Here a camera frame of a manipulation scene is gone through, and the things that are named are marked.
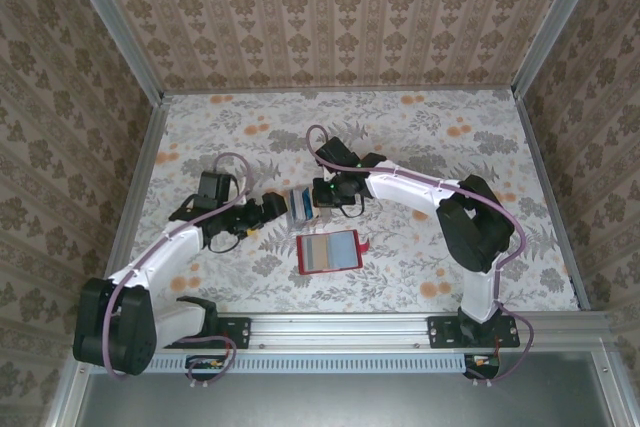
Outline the clear plastic card box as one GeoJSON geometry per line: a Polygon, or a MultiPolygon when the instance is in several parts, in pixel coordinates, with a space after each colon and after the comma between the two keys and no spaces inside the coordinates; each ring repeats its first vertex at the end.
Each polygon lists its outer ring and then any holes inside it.
{"type": "Polygon", "coordinates": [[[290,200],[290,193],[292,190],[301,190],[302,192],[305,189],[309,189],[311,191],[311,195],[312,195],[312,188],[309,186],[302,186],[302,187],[295,187],[293,189],[287,190],[286,193],[289,195],[289,206],[287,206],[287,209],[290,212],[290,217],[288,220],[288,226],[289,227],[296,227],[296,228],[302,228],[302,227],[306,227],[306,226],[311,226],[314,225],[315,223],[317,223],[320,218],[321,218],[321,212],[320,209],[314,206],[314,213],[315,213],[315,217],[311,220],[306,220],[303,222],[296,222],[293,215],[292,215],[292,205],[291,205],[291,200],[290,200]]]}

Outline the red card holder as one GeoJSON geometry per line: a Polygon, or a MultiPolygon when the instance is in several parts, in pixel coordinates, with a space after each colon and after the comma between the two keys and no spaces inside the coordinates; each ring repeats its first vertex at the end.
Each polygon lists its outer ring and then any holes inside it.
{"type": "Polygon", "coordinates": [[[343,231],[336,231],[336,232],[331,232],[331,233],[314,233],[314,234],[306,234],[306,235],[299,235],[296,237],[296,248],[297,248],[297,260],[298,260],[298,271],[300,275],[313,275],[313,274],[324,274],[324,273],[334,273],[334,272],[341,272],[341,271],[349,271],[349,270],[357,270],[357,269],[361,269],[364,266],[364,262],[363,262],[363,255],[365,253],[367,253],[370,249],[370,242],[369,240],[365,240],[364,242],[360,241],[360,237],[358,232],[353,229],[353,230],[343,230],[343,231]],[[336,232],[344,232],[344,231],[352,231],[354,233],[355,239],[356,239],[356,243],[357,243],[357,249],[358,249],[358,257],[359,257],[359,266],[355,267],[355,268],[350,268],[350,269],[333,269],[330,266],[330,262],[329,262],[329,269],[327,271],[322,271],[322,272],[305,272],[303,270],[303,251],[302,251],[302,240],[305,236],[309,236],[309,235],[326,235],[329,239],[329,236],[333,233],[336,232]]]}

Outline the light blue credit card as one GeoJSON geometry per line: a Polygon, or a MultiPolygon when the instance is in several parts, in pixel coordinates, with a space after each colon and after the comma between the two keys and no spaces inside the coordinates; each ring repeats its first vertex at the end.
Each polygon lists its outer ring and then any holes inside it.
{"type": "Polygon", "coordinates": [[[357,243],[352,231],[336,232],[329,236],[328,253],[333,269],[350,269],[359,266],[357,243]]]}

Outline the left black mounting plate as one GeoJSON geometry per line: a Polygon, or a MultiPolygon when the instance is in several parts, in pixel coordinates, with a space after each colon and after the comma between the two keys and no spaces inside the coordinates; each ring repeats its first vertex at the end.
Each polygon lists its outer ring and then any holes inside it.
{"type": "Polygon", "coordinates": [[[218,317],[216,321],[205,326],[203,330],[192,335],[197,342],[178,341],[167,346],[167,349],[226,349],[234,341],[238,349],[247,349],[251,334],[249,317],[218,317]]]}

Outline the black mounting plate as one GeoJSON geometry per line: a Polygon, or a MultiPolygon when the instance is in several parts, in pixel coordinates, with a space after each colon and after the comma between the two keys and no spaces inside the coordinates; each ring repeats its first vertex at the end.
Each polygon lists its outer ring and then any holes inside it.
{"type": "Polygon", "coordinates": [[[457,315],[432,316],[427,324],[432,349],[520,346],[519,332],[511,316],[498,315],[482,324],[457,315]]]}
{"type": "Polygon", "coordinates": [[[167,349],[226,349],[234,341],[238,349],[247,349],[251,334],[249,317],[218,317],[216,321],[205,326],[203,330],[192,335],[197,342],[178,341],[167,346],[167,349]]]}

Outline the small black connector board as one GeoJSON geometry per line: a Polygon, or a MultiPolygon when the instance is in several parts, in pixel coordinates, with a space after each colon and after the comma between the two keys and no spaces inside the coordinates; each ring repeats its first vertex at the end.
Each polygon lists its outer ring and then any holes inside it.
{"type": "Polygon", "coordinates": [[[463,375],[471,380],[494,379],[500,370],[500,359],[497,354],[465,354],[465,372],[463,375]]]}
{"type": "Polygon", "coordinates": [[[188,356],[186,376],[195,382],[211,382],[226,365],[227,358],[227,355],[188,356]]]}

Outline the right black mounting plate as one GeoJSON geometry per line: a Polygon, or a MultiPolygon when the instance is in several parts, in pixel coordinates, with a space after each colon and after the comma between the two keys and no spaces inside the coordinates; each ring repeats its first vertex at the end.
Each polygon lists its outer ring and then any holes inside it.
{"type": "Polygon", "coordinates": [[[432,349],[520,346],[519,332],[511,316],[498,315],[482,324],[457,315],[432,316],[427,324],[432,349]]]}

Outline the grey metal panel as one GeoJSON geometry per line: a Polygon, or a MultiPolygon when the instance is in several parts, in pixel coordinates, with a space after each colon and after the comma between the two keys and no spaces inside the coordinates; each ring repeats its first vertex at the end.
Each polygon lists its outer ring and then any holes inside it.
{"type": "Polygon", "coordinates": [[[460,374],[179,374],[123,382],[69,365],[45,427],[640,427],[617,354],[534,353],[508,378],[460,374]]]}

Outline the aluminium table end rail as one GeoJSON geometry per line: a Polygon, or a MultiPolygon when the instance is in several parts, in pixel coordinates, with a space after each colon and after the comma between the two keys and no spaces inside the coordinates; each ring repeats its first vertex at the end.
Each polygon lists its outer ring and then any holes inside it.
{"type": "Polygon", "coordinates": [[[465,92],[486,90],[507,90],[513,92],[511,85],[393,85],[393,86],[319,86],[319,87],[270,87],[270,88],[227,88],[227,89],[200,89],[200,90],[166,90],[163,98],[181,95],[205,95],[205,94],[280,94],[280,93],[312,93],[312,92],[421,92],[421,91],[453,91],[465,92]]]}

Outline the aluminium table side rail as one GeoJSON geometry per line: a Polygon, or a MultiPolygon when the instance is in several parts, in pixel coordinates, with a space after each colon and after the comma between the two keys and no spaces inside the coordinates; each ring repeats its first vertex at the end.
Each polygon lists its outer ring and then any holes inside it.
{"type": "Polygon", "coordinates": [[[106,265],[106,277],[120,270],[129,262],[153,172],[155,158],[163,137],[168,110],[169,106],[165,99],[162,99],[158,105],[152,108],[140,155],[131,179],[124,210],[106,265]]]}
{"type": "Polygon", "coordinates": [[[526,106],[521,97],[519,97],[516,94],[513,94],[513,96],[514,96],[515,106],[520,118],[520,122],[522,124],[522,128],[523,128],[527,143],[529,145],[529,150],[531,152],[532,160],[536,168],[536,173],[540,182],[540,186],[544,194],[547,210],[549,212],[549,216],[551,218],[551,221],[556,233],[558,246],[562,253],[563,260],[568,271],[568,276],[571,281],[571,285],[572,285],[575,297],[577,299],[577,305],[580,310],[591,311],[592,310],[591,303],[586,293],[584,282],[582,280],[581,273],[575,259],[571,242],[569,240],[569,236],[567,234],[567,231],[563,222],[563,218],[553,192],[549,175],[547,173],[547,170],[544,164],[544,159],[540,151],[540,147],[537,142],[533,126],[528,116],[526,106]]]}

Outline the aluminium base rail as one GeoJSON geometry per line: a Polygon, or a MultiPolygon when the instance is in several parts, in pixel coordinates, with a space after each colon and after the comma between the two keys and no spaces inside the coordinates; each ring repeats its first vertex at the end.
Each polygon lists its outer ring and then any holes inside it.
{"type": "MultiPolygon", "coordinates": [[[[197,342],[188,327],[199,309],[172,310],[159,317],[154,328],[156,348],[174,342],[197,342]]],[[[290,352],[346,352],[378,350],[395,352],[410,348],[432,349],[427,319],[414,314],[255,314],[209,316],[204,326],[218,317],[249,317],[251,334],[247,349],[290,352]]],[[[522,350],[526,345],[539,351],[581,351],[612,345],[613,336],[605,316],[598,312],[515,312],[522,350]]],[[[484,348],[445,348],[446,351],[490,351],[484,348]]]]}

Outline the aluminium frame post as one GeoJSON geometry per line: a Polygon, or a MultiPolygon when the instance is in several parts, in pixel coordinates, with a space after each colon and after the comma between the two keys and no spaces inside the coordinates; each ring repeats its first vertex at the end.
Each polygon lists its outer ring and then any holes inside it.
{"type": "Polygon", "coordinates": [[[153,72],[141,43],[135,38],[126,20],[124,8],[118,5],[117,0],[90,1],[149,102],[153,107],[160,106],[164,88],[153,72]]]}
{"type": "Polygon", "coordinates": [[[516,100],[521,100],[532,85],[553,45],[568,25],[578,2],[579,0],[553,0],[551,3],[548,14],[512,81],[511,88],[516,100]]]}

